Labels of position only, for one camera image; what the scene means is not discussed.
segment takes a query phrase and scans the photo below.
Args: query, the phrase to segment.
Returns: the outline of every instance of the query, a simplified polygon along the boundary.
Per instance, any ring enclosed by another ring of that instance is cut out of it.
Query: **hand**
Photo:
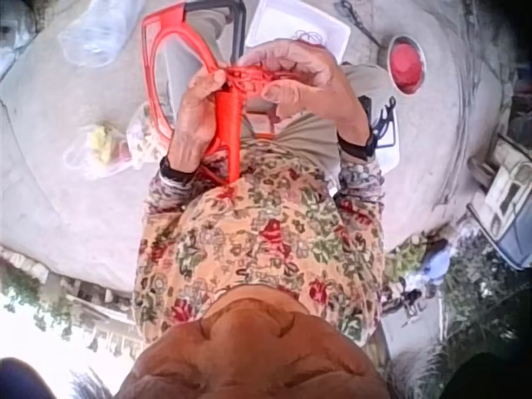
[[[190,80],[181,99],[174,134],[168,148],[170,167],[181,172],[198,169],[216,133],[213,93],[225,83],[225,71],[209,74],[203,67]]]
[[[362,104],[333,55],[322,47],[277,39],[251,49],[240,65],[260,65],[270,71],[291,71],[298,81],[270,82],[261,97],[278,104],[277,115],[288,118],[300,111],[334,121],[338,134],[356,145],[365,145],[369,124]]]

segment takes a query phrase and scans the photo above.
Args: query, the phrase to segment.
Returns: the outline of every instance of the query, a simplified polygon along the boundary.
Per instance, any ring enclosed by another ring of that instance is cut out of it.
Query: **sleeve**
[[[148,197],[145,200],[146,222],[149,217],[159,214],[180,214],[192,200],[194,181],[180,183],[166,179],[160,171],[150,182]]]
[[[340,216],[353,250],[366,260],[368,272],[379,289],[384,269],[381,224],[384,179],[381,168],[374,156],[365,161],[340,150],[338,177],[340,190],[334,199]]]
[[[193,180],[180,183],[165,178],[160,171],[150,182],[133,291],[134,319],[147,342],[161,334],[166,306],[161,290],[169,278],[165,264],[172,261],[177,227],[193,198],[193,186]]]

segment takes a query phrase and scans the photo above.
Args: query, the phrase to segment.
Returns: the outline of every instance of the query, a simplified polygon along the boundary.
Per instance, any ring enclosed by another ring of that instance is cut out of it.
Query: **black cuff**
[[[367,138],[365,146],[351,144],[340,137],[337,132],[336,136],[338,138],[338,144],[340,145],[340,148],[350,156],[354,156],[359,160],[369,160],[375,155],[375,149],[377,148],[377,137],[373,134],[371,128],[369,131],[369,137]]]
[[[160,175],[163,176],[165,179],[174,181],[175,183],[186,185],[194,178],[197,170],[195,170],[194,172],[187,173],[187,172],[180,172],[179,170],[172,169],[170,167],[170,162],[168,161],[168,157],[164,156],[160,160],[159,171],[160,171]]]

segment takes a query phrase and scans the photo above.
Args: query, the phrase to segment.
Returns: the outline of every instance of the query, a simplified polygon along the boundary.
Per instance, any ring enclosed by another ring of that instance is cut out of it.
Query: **red plastic frame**
[[[147,29],[148,27],[156,26],[158,26],[159,30],[155,34],[153,42],[148,43]],[[172,127],[162,111],[155,85],[155,56],[158,47],[168,36],[177,35],[190,49],[198,54],[207,71],[217,71],[219,66],[202,37],[185,22],[184,2],[145,17],[142,21],[141,30],[144,76],[151,113],[161,141],[169,145]],[[240,123],[246,98],[258,95],[270,81],[296,78],[290,72],[270,72],[257,66],[229,66],[225,70],[228,85],[225,89],[214,94],[216,133],[209,149],[206,151],[206,155],[211,155],[220,148],[225,148],[228,151],[228,180],[221,179],[204,165],[200,166],[199,169],[212,180],[222,185],[233,183],[239,178]]]

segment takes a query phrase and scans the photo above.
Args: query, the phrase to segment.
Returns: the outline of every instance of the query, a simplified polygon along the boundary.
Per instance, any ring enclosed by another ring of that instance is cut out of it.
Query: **gray pants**
[[[187,23],[204,38],[214,56],[222,60],[216,40],[225,27],[225,15],[217,11],[192,12],[187,17]],[[163,51],[169,75],[170,104],[174,112],[177,112],[190,78],[201,68],[201,63],[178,41],[167,41]],[[393,94],[388,73],[379,66],[372,65],[343,65],[342,70],[357,96],[372,99],[372,124],[376,123],[381,109],[388,104]],[[242,120],[241,140],[255,140],[253,129],[246,118]],[[306,112],[289,123],[272,140],[309,158],[337,182],[340,160],[336,126],[333,122]]]

